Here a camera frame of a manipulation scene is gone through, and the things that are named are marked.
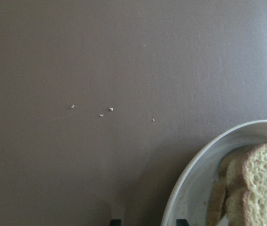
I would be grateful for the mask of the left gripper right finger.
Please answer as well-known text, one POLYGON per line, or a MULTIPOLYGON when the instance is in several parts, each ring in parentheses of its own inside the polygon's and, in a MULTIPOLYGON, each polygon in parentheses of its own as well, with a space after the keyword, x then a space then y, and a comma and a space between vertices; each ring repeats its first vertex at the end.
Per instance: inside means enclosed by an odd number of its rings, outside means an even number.
POLYGON ((187 220, 186 219, 177 219, 176 220, 176 226, 187 226, 187 220))

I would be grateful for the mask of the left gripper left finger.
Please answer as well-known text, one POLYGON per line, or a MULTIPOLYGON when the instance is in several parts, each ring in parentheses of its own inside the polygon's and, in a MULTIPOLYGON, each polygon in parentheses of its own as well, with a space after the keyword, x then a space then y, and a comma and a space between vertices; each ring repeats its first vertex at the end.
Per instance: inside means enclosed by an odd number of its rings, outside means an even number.
POLYGON ((121 219, 112 219, 110 221, 110 226, 121 226, 121 219))

